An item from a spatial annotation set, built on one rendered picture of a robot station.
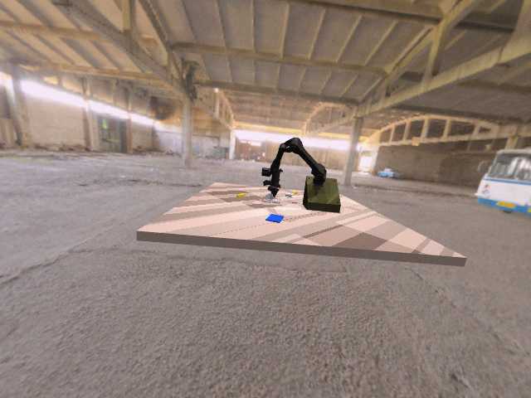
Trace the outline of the blue flat rectangular plate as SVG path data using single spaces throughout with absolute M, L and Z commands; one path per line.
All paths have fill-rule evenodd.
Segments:
M 283 218 L 283 216 L 270 214 L 265 220 L 280 223 Z

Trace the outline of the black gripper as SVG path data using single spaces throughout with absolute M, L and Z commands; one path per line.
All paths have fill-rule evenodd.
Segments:
M 277 192 L 280 190 L 280 189 L 278 189 L 278 188 L 280 188 L 279 180 L 280 180 L 279 178 L 272 177 L 271 178 L 271 185 L 267 189 L 267 190 L 269 190 L 271 192 L 273 197 L 275 197 Z

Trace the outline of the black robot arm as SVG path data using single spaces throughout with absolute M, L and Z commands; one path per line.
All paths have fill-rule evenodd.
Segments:
M 303 160 L 312 168 L 311 173 L 314 175 L 314 185 L 323 186 L 327 174 L 325 167 L 321 163 L 317 163 L 309 155 L 309 153 L 304 149 L 304 146 L 298 137 L 291 138 L 280 145 L 275 160 L 271 164 L 270 168 L 262 168 L 261 176 L 270 177 L 272 174 L 272 177 L 280 178 L 280 172 L 283 172 L 282 169 L 279 169 L 280 160 L 283 156 L 283 153 L 291 152 L 299 154 L 303 158 Z

